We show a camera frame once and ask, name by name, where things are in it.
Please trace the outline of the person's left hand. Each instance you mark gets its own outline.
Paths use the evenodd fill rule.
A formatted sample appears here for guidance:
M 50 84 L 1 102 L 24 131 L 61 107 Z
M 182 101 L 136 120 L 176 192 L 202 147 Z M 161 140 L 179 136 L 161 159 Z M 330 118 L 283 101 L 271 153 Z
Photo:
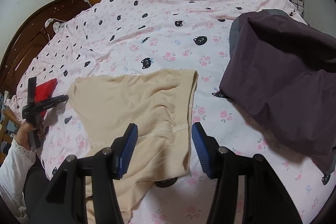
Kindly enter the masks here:
M 42 123 L 40 123 L 38 126 L 34 126 L 31 123 L 24 121 L 18 129 L 15 140 L 21 147 L 25 148 L 26 150 L 30 150 L 31 146 L 29 142 L 29 133 L 31 131 L 37 130 L 38 137 L 41 139 L 43 135 L 43 129 L 44 125 Z

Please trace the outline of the white sleeve forearm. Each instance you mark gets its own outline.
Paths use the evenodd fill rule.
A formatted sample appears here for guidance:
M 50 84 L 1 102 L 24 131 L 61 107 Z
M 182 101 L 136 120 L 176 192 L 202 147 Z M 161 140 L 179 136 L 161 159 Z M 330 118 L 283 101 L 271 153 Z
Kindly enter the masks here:
M 29 216 L 23 202 L 23 188 L 36 153 L 25 149 L 14 139 L 1 165 L 1 198 L 19 223 L 27 223 Z

